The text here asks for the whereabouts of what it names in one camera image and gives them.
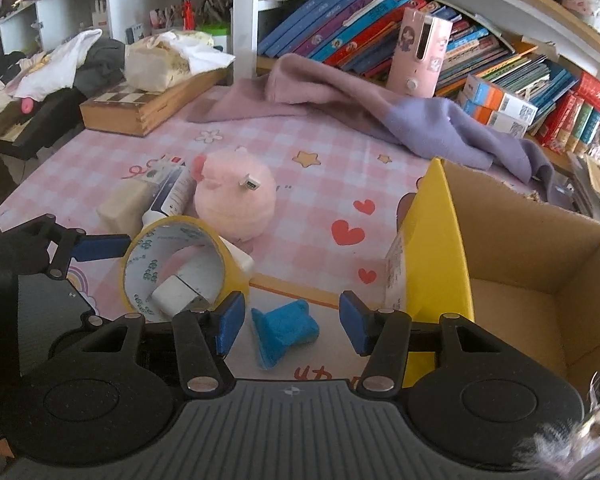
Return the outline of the white charger plug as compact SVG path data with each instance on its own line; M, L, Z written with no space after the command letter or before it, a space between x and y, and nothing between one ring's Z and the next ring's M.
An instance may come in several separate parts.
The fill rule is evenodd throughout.
M173 318L191 304L198 311L214 308L224 297L221 290L228 266L211 247L179 250L168 261L166 270L170 274L149 296L151 307L166 318Z

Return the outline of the yellow tape roll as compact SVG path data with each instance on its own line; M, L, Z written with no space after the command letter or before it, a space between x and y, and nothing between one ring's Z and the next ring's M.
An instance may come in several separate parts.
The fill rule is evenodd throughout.
M147 321L164 322L196 299L216 308L231 292L248 295L253 270L253 258L204 222L168 217L132 240L121 263L121 296Z

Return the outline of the beige eraser block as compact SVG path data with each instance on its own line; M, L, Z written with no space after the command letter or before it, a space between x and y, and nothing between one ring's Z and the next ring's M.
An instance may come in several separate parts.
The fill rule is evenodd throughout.
M100 221L111 234L136 237L157 188L155 183L142 179L122 180L97 207Z

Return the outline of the pink plush pig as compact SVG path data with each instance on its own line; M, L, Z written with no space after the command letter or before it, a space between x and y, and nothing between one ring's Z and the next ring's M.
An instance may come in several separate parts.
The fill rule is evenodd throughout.
M276 181L245 148L223 148L194 159L194 207L200 220L232 242L260 236L272 221Z

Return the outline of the white glue tube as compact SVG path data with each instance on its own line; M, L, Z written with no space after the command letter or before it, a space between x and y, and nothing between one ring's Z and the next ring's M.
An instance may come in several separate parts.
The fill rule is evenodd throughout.
M193 198L195 180L185 165L172 166L158 188L149 208L142 215L142 226L182 214Z

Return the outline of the yellow cardboard box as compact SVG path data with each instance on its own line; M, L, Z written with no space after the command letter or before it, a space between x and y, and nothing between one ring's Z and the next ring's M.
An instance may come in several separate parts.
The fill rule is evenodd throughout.
M600 222L435 159L385 265L385 307L463 315L582 396L600 377Z

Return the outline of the wooden chess box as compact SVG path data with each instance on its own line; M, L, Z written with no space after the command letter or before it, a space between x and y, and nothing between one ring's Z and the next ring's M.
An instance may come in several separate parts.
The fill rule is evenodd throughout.
M143 138L226 75L227 70L212 70L163 92L135 89L126 82L118 84L80 105L84 127Z

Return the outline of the pink checkered table mat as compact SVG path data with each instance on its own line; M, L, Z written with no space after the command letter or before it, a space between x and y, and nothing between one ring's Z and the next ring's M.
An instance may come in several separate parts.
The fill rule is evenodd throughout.
M0 206L0 226L53 214L67 228L102 233L98 206L122 182L159 159L192 162L222 148L257 156L277 185L274 218L247 245L260 273L381 302L398 203L428 164L321 113L211 124L178 113L143 138L82 131L44 162L18 170L20 185Z

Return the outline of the crumpled beige paper bag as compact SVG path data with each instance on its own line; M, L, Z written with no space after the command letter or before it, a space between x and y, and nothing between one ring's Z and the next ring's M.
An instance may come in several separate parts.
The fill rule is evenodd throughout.
M234 59L206 32L171 30L127 46L123 73L131 87L161 93L200 74L225 70Z

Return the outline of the orange white carton boxes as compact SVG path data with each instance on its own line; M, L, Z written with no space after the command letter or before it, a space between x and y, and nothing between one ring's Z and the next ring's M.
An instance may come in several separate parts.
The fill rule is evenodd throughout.
M523 138L538 109L497 84L470 75L456 102L465 113L496 132Z

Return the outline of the pink purple cloth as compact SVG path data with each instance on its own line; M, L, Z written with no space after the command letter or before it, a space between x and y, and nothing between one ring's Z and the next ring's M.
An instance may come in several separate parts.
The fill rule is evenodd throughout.
M310 110L421 158L479 170L498 164L521 182L540 181L546 200L559 202L555 170L534 142L483 125L449 99L400 96L296 54L279 58L264 76L235 81L217 98L196 99L188 120L205 124L301 116Z

